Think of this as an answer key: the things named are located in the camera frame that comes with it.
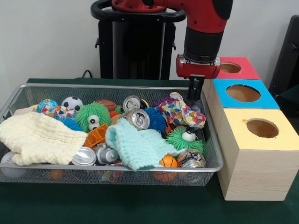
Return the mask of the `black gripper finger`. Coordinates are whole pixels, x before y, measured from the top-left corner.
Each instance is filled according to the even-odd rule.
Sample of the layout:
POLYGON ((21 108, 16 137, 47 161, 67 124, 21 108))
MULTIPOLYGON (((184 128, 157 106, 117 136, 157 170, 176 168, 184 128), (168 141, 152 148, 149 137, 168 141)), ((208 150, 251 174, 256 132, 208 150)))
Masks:
POLYGON ((194 94, 195 94, 194 80, 195 80, 194 76, 189 77, 189 87, 188 87, 188 99, 189 100, 194 100, 194 94))
POLYGON ((195 100, 199 100, 201 96, 202 87, 205 81, 205 76, 199 75, 195 79, 198 81, 197 87, 195 89, 195 100))

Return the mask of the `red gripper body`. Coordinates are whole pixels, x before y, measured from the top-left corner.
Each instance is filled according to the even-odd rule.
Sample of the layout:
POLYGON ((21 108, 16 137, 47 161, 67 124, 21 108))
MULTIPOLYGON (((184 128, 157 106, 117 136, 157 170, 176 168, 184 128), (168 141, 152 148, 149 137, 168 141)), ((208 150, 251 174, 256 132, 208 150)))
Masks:
POLYGON ((189 61, 183 54, 178 54, 176 57, 176 73, 178 77, 189 78, 191 75, 201 75, 205 79, 215 79, 220 72, 220 68, 220 57, 208 64, 189 61))

